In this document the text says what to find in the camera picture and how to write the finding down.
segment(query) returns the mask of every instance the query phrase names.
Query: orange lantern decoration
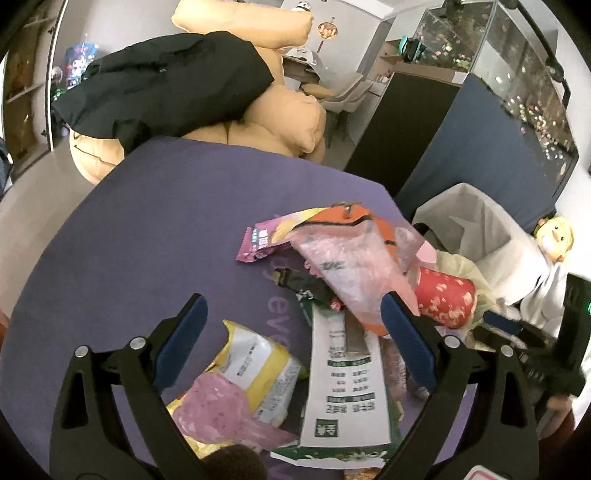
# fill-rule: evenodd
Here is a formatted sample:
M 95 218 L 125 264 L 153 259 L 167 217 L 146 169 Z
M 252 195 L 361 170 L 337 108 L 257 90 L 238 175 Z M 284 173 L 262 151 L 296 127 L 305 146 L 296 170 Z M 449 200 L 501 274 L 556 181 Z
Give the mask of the orange lantern decoration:
M 318 45 L 318 50 L 316 50 L 316 53 L 320 53 L 320 49 L 326 40 L 335 38 L 338 35 L 339 29 L 336 28 L 336 25 L 333 23 L 334 21 L 335 18 L 333 17 L 330 19 L 330 22 L 322 22 L 320 25 L 318 25 L 318 35 L 320 35 L 322 41 L 320 42 L 320 45 Z

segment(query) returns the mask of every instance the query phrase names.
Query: yellow and white package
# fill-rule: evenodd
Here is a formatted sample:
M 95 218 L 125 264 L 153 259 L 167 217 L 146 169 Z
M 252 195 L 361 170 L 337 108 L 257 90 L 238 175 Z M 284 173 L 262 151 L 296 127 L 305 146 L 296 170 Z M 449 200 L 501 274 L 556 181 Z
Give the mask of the yellow and white package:
M 307 371 L 279 343 L 229 320 L 223 324 L 228 329 L 228 342 L 206 372 L 220 372 L 238 385 L 246 392 L 252 417 L 278 427 L 287 417 L 297 380 L 305 378 Z M 184 396 L 168 405 L 171 415 L 183 399 Z M 213 445 L 184 438 L 199 458 L 232 444 Z

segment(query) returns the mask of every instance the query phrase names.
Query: purple mat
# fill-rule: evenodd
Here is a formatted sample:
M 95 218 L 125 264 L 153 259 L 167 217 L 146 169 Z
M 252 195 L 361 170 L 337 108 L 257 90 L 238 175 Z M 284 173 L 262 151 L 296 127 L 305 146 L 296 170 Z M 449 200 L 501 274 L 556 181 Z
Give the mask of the purple mat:
M 225 344 L 222 319 L 270 336 L 309 365 L 311 331 L 295 296 L 271 279 L 274 268 L 301 267 L 301 258 L 287 251 L 242 264 L 236 253 L 255 222 L 355 201 L 391 222 L 401 216 L 381 185 L 308 161 L 176 138 L 140 146 L 72 213 L 12 315 L 0 409 L 25 448 L 47 470 L 53 411 L 77 346 L 106 351 L 147 336 L 194 292 L 207 298 L 209 320 L 165 402 L 185 392 Z M 150 461 L 122 389 L 115 397 L 134 452 Z M 286 429 L 298 427 L 305 397 L 301 384 Z M 406 425 L 419 408 L 409 406 Z M 342 477 L 266 462 L 271 479 Z

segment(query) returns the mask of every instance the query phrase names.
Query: black jacket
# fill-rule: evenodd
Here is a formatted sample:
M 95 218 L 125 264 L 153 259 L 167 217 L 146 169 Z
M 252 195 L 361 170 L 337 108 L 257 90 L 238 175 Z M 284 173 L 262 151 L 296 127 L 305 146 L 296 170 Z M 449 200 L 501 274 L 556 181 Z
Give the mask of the black jacket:
M 155 135 L 240 119 L 273 81 L 254 46 L 224 31 L 137 43 L 93 61 L 82 78 L 53 106 L 80 134 L 118 138 L 125 154 Z

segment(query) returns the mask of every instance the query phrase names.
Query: silver bolt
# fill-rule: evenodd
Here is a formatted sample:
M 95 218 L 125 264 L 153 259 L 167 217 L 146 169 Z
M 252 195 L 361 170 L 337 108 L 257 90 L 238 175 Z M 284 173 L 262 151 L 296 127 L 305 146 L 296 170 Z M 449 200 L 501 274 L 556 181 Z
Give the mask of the silver bolt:
M 460 340 L 453 335 L 447 335 L 443 341 L 449 348 L 458 348 L 460 346 Z
M 87 353 L 88 347 L 86 345 L 80 345 L 74 352 L 74 355 L 76 355 L 78 358 L 82 358 L 83 356 L 86 356 Z
M 503 345 L 501 347 L 501 353 L 505 356 L 513 356 L 513 349 L 509 345 Z
M 144 348 L 146 344 L 146 339 L 144 337 L 135 337 L 133 340 L 130 341 L 129 346 L 133 350 L 141 350 Z

